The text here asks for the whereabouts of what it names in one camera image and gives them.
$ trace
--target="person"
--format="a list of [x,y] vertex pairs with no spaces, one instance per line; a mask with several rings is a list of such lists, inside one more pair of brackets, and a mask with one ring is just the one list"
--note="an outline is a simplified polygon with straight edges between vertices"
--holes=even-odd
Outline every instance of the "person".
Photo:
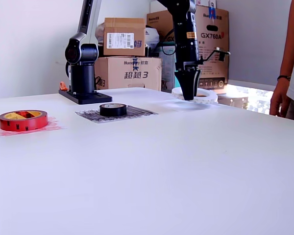
[[270,115],[294,120],[294,0],[291,3],[284,56],[271,99]]

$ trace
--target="white wall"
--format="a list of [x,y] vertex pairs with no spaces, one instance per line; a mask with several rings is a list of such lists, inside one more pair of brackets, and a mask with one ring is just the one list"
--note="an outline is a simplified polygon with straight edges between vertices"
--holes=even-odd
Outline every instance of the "white wall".
[[217,1],[218,8],[229,11],[230,80],[275,86],[291,0]]
[[[102,0],[105,17],[142,17],[149,0]],[[0,98],[56,93],[83,0],[0,1]]]

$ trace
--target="wristwatch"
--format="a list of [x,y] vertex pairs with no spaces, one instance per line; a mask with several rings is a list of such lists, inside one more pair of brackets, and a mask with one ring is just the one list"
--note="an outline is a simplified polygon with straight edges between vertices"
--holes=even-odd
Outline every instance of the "wristwatch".
[[280,80],[280,78],[286,78],[286,79],[288,79],[288,81],[291,81],[291,76],[280,75],[280,76],[278,77],[278,81]]

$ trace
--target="white tape roll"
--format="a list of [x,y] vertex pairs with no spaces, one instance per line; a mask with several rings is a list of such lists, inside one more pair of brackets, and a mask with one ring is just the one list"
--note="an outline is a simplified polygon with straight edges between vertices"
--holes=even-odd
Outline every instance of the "white tape roll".
[[[184,100],[182,89],[180,87],[174,88],[172,90],[172,95],[178,99]],[[213,91],[198,88],[197,97],[194,97],[190,102],[198,104],[216,104],[218,103],[218,95]]]

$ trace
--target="robotic arm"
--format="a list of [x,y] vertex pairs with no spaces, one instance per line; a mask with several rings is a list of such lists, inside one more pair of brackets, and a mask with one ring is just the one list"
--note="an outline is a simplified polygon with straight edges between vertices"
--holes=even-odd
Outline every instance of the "robotic arm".
[[[215,50],[207,60],[199,58],[196,35],[195,0],[158,0],[172,14],[176,42],[175,75],[180,82],[185,100],[193,100],[197,94],[199,65],[220,54],[220,60],[229,52]],[[66,48],[67,74],[70,78],[69,91],[59,91],[63,96],[78,104],[110,102],[112,98],[95,91],[94,63],[98,58],[97,26],[101,0],[84,0],[78,32],[70,38]]]
[[209,60],[214,53],[220,54],[220,61],[224,61],[225,55],[219,49],[204,60],[199,58],[198,42],[196,35],[196,3],[195,0],[158,0],[171,13],[174,22],[174,34],[176,43],[176,70],[177,77],[185,100],[193,100],[197,95],[200,70],[199,65]]

